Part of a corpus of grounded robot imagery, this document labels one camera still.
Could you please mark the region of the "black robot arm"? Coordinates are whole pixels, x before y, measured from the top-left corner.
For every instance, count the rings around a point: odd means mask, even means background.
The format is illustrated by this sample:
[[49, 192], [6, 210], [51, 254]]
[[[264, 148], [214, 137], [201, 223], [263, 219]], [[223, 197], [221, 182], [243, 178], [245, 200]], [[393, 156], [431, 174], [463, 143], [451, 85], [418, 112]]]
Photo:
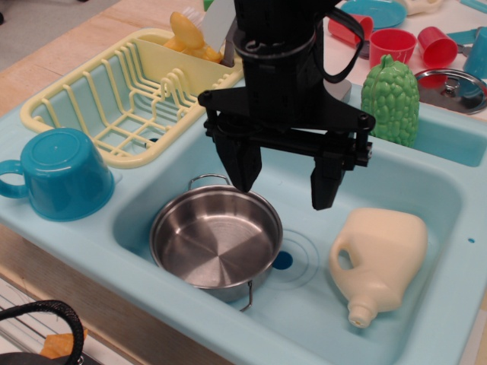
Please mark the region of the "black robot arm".
[[345, 173], [368, 164], [375, 120], [326, 89], [351, 67], [325, 72], [323, 20], [338, 22], [359, 40], [363, 28], [335, 1], [237, 1], [234, 7], [233, 44], [245, 85], [199, 95], [206, 134], [242, 192], [251, 190], [262, 169], [263, 148], [312, 157], [312, 205], [330, 208]]

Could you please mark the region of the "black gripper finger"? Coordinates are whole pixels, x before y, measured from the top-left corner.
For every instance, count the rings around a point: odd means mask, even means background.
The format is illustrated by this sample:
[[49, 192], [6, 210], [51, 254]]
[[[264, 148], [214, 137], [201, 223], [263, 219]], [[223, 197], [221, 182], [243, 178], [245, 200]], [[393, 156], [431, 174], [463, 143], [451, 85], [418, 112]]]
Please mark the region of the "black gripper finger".
[[233, 186], [249, 192], [262, 169], [260, 146], [226, 136], [215, 137], [215, 146]]
[[311, 200], [315, 210], [331, 208], [347, 171], [355, 168], [355, 143], [326, 143], [314, 156]]

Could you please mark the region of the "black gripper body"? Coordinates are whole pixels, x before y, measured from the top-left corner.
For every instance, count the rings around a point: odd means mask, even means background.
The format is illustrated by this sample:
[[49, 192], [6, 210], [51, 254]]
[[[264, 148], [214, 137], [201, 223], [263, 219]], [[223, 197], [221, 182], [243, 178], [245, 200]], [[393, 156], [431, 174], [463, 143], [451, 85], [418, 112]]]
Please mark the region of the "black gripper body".
[[371, 158], [368, 136], [375, 126], [371, 115], [315, 87], [305, 99], [258, 93], [247, 87], [202, 92], [198, 101], [208, 119], [206, 134], [214, 142], [228, 141], [307, 156], [322, 154], [345, 158], [344, 167], [365, 167]]

